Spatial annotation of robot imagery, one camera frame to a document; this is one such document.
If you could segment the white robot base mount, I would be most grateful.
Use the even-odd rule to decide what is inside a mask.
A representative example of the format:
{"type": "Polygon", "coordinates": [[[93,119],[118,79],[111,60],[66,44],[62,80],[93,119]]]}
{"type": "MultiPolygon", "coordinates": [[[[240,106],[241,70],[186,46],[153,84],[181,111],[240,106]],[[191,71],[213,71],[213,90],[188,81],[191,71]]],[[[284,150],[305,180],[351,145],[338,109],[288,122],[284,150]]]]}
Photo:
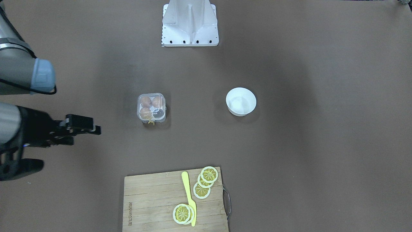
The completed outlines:
{"type": "Polygon", "coordinates": [[[162,46],[218,46],[216,6],[209,0],[171,0],[162,13],[162,46]]]}

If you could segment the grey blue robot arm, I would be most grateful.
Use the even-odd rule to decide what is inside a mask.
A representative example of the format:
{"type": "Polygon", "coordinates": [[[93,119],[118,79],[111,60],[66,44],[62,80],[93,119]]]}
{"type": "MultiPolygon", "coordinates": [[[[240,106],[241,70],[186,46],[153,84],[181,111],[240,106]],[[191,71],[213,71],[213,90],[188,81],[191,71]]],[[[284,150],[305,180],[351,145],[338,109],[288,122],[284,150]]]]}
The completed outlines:
{"type": "MultiPolygon", "coordinates": [[[[9,21],[1,4],[1,95],[57,93],[55,70],[50,61],[39,59],[9,21]]],[[[78,134],[101,134],[91,117],[68,114],[53,120],[43,111],[1,103],[1,146],[19,147],[72,145],[78,134]]]]}

